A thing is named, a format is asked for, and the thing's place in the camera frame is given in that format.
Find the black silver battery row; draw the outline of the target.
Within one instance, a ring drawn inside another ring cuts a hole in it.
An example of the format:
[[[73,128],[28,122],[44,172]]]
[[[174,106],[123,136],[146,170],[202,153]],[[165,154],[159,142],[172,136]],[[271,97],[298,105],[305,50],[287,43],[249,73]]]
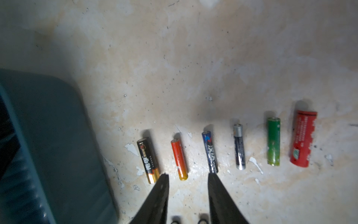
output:
[[[246,159],[245,159],[245,150],[243,144],[243,133],[242,133],[242,125],[234,124],[234,142],[235,142],[235,160],[236,167],[239,170],[245,170],[246,168]]]

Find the red orange AAA battery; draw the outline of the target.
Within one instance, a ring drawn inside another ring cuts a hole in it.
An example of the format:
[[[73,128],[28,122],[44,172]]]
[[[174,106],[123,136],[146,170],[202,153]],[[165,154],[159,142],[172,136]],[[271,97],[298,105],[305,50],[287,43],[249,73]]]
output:
[[[179,179],[181,181],[185,181],[188,179],[188,170],[186,167],[186,162],[185,162],[185,158],[184,158],[184,154],[183,154],[181,140],[173,139],[171,141],[171,146],[172,146],[174,159],[175,159],[177,170],[178,170]]]

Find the green battery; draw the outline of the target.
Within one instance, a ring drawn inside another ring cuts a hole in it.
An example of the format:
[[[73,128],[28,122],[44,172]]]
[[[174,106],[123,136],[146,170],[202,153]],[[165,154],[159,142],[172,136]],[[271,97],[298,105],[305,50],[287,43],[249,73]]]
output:
[[[267,118],[267,161],[271,166],[280,165],[280,128],[281,120],[279,118]]]

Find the dark blue battery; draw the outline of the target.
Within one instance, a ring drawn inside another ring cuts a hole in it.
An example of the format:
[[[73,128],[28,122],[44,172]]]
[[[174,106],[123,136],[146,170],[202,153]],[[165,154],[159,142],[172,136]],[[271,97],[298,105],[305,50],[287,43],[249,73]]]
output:
[[[205,151],[207,154],[208,166],[210,173],[218,173],[218,164],[215,156],[212,135],[210,131],[204,131],[202,133],[202,138],[204,142]]]

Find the teal plastic storage box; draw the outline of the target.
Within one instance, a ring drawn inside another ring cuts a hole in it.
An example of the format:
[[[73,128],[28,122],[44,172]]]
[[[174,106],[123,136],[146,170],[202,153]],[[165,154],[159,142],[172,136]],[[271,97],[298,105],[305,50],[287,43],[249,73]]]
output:
[[[63,80],[1,70],[3,224],[115,224],[106,174],[82,101]]]

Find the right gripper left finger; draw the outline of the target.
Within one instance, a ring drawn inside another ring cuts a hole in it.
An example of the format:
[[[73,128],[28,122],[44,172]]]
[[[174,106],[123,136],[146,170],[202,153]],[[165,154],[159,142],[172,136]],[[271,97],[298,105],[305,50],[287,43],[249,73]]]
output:
[[[169,175],[162,174],[130,224],[166,224]]]

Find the red Huahong battery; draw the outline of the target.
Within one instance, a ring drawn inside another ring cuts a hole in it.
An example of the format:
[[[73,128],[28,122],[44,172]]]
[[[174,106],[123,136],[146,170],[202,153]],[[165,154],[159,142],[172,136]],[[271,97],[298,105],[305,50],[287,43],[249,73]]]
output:
[[[290,162],[298,167],[309,166],[317,116],[314,111],[296,112]]]

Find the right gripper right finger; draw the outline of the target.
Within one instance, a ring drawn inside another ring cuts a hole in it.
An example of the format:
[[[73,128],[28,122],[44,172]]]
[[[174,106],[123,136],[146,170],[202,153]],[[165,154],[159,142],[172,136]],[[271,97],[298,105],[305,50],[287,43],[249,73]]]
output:
[[[215,173],[208,175],[208,198],[212,224],[248,224]]]

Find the black gold AA battery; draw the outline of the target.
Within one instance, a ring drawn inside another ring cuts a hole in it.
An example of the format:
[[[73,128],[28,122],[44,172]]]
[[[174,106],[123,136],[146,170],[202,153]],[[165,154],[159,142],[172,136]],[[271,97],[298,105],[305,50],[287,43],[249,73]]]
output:
[[[150,138],[145,137],[137,141],[140,156],[145,168],[149,184],[155,184],[160,177],[159,166],[154,154]]]

